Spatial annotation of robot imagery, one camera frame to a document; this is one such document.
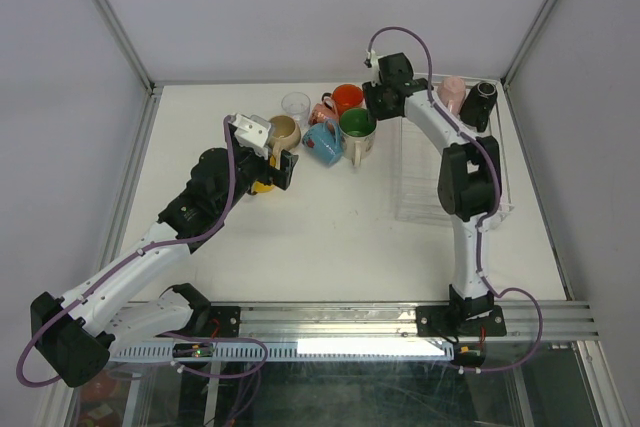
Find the beige mug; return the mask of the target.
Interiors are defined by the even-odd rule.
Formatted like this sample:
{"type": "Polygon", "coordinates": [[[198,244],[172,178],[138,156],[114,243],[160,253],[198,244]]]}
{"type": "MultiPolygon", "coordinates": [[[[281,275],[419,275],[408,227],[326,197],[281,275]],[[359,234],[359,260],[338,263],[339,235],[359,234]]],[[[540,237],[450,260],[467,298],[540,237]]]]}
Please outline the beige mug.
{"type": "Polygon", "coordinates": [[[278,159],[282,151],[292,152],[301,141],[298,123],[290,116],[278,115],[269,119],[271,131],[268,145],[272,155],[278,159]]]}

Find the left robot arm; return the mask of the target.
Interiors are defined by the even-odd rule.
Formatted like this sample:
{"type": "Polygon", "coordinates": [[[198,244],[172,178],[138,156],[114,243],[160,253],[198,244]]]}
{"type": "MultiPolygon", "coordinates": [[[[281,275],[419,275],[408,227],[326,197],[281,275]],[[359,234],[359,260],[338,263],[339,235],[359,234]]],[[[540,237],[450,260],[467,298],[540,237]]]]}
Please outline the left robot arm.
{"type": "Polygon", "coordinates": [[[19,382],[41,385],[24,374],[31,350],[53,368],[54,382],[80,387],[96,377],[113,354],[140,340],[173,331],[192,336],[204,332],[210,302],[189,283],[174,285],[158,300],[127,313],[121,309],[160,273],[211,239],[254,183],[287,189],[297,161],[287,150],[262,157],[237,143],[203,152],[184,190],[128,253],[61,296],[43,292],[32,301],[32,338],[16,366],[19,382]]]}

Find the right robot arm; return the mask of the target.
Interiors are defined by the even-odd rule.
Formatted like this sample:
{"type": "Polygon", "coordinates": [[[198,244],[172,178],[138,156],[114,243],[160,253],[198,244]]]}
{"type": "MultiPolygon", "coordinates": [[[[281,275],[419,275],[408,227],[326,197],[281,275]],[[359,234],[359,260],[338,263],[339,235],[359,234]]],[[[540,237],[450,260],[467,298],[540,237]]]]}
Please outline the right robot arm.
{"type": "Polygon", "coordinates": [[[418,313],[418,328],[424,336],[449,339],[469,334],[494,310],[496,294],[483,263],[485,223],[497,213],[502,195],[499,144],[472,133],[443,107],[431,80],[416,78],[405,54],[370,50],[365,65],[372,72],[362,86],[369,116],[408,119],[441,155],[437,194],[453,226],[454,278],[447,305],[418,313]]]}

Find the black mug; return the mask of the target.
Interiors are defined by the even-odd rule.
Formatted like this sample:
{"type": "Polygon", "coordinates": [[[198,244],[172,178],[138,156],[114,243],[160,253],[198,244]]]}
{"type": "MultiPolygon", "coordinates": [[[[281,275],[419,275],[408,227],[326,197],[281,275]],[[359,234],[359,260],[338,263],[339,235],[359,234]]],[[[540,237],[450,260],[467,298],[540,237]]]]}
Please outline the black mug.
{"type": "Polygon", "coordinates": [[[490,82],[479,82],[474,85],[460,109],[460,119],[477,132],[486,131],[489,117],[497,103],[496,85],[490,82]]]}

